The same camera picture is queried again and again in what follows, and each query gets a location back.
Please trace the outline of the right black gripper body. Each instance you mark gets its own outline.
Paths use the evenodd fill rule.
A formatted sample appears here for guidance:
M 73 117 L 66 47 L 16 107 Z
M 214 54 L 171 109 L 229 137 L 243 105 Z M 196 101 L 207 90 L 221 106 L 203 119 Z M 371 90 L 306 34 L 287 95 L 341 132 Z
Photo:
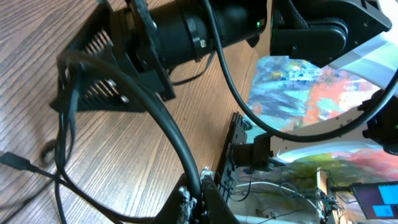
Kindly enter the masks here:
M 58 90 L 50 107 L 65 112 L 77 91 L 77 111 L 145 111 L 135 97 L 127 96 L 125 86 L 114 75 L 100 66 L 66 58 L 67 53 L 77 52 L 115 66 L 163 101 L 174 99 L 160 55 L 159 27 L 144 1 L 128 1 L 128 6 L 118 11 L 101 1 L 57 57 Z

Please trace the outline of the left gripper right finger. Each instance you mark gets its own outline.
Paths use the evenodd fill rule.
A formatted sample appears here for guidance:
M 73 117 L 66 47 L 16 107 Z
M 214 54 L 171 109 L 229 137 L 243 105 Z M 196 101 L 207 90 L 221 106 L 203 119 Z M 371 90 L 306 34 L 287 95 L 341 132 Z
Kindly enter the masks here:
M 239 224 L 239 221 L 222 198 L 218 187 L 213 180 L 214 172 L 203 169 L 201 180 L 201 218 L 203 224 Z

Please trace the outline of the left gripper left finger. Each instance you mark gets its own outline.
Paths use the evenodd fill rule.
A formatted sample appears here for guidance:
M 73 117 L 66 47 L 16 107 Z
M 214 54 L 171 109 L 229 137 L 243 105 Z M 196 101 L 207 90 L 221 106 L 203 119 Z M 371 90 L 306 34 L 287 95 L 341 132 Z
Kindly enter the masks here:
M 193 220 L 194 208 L 195 198 L 188 190 L 188 180 L 185 174 L 182 174 L 151 224 L 189 224 Z

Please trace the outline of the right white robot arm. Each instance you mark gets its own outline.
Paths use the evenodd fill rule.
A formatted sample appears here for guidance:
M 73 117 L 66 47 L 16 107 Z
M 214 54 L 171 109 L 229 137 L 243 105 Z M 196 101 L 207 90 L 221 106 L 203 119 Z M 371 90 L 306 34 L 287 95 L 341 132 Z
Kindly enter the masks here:
M 170 100 L 174 67 L 242 40 L 255 47 L 267 26 L 271 55 L 324 67 L 390 31 L 392 22 L 379 5 L 367 1 L 277 1 L 271 20 L 264 1 L 173 1 L 155 9 L 129 1 L 118 12 L 100 4 L 67 52 L 112 63 Z M 396 91 L 393 78 L 379 95 L 346 112 L 347 124 L 336 118 L 282 133 L 259 118 L 254 122 L 270 134 L 266 148 L 283 162 L 359 145 L 395 155 Z

